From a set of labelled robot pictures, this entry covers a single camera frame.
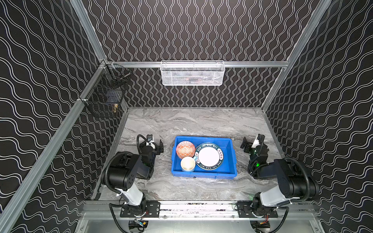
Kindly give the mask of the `orange patterned ceramic bowl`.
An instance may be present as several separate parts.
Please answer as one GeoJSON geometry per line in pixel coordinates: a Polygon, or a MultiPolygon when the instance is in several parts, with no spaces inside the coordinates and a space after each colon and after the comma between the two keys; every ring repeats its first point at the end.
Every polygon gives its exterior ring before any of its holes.
{"type": "Polygon", "coordinates": [[[176,154],[180,159],[193,157],[195,155],[195,146],[190,141],[182,141],[176,146],[176,154]]]}

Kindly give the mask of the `light blue ceramic mug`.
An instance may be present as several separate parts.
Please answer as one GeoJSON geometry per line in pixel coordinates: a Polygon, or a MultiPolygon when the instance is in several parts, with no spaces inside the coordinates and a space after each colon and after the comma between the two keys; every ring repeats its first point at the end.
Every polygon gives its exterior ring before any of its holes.
{"type": "Polygon", "coordinates": [[[181,160],[181,169],[183,172],[194,172],[196,167],[197,157],[185,157],[181,160]]]}

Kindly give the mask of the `blue plastic bin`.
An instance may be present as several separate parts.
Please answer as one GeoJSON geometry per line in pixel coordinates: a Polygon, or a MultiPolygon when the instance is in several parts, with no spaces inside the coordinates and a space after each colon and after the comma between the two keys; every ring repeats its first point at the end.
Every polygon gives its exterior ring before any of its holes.
{"type": "Polygon", "coordinates": [[[190,178],[212,178],[212,179],[234,179],[237,172],[236,152],[233,147],[233,141],[229,138],[218,137],[200,137],[200,136],[177,136],[174,140],[172,151],[173,176],[190,178]],[[177,145],[183,141],[191,142],[196,148],[202,144],[217,149],[220,152],[220,161],[215,166],[203,166],[196,163],[193,172],[182,171],[181,161],[176,153],[177,145]]]}

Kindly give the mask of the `green rim lettered plate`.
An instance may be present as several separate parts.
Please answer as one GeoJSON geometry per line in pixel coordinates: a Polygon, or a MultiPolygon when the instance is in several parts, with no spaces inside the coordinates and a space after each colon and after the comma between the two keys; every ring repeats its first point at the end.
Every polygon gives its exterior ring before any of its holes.
{"type": "Polygon", "coordinates": [[[224,154],[218,145],[203,143],[196,148],[193,159],[203,170],[216,170],[222,165],[224,154]]]}

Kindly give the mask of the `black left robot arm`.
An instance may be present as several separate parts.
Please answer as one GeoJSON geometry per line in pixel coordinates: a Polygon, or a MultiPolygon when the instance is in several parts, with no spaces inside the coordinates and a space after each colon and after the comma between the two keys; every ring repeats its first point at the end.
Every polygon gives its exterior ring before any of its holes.
{"type": "Polygon", "coordinates": [[[135,185],[135,179],[149,180],[154,172],[155,159],[164,152],[163,142],[155,143],[153,135],[137,135],[138,153],[116,153],[101,174],[101,184],[124,199],[130,206],[141,206],[144,194],[135,185]]]}

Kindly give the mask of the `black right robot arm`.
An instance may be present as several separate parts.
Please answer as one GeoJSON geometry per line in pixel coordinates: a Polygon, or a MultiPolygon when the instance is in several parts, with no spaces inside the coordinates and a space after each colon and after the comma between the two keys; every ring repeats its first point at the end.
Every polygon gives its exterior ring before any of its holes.
{"type": "Polygon", "coordinates": [[[269,148],[265,136],[258,134],[253,141],[246,138],[241,149],[249,155],[248,173],[255,180],[277,179],[277,186],[256,194],[256,208],[280,207],[282,204],[304,202],[317,196],[320,187],[305,164],[293,157],[275,159],[268,163],[269,148]]]}

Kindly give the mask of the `metal base rail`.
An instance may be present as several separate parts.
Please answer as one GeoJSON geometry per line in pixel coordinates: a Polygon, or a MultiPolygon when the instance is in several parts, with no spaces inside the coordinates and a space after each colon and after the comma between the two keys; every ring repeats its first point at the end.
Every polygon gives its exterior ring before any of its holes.
{"type": "Polygon", "coordinates": [[[109,209],[109,201],[89,201],[83,209],[77,233],[322,233],[324,230],[309,202],[289,210],[253,215],[249,201],[149,201],[140,216],[121,208],[109,209]]]}

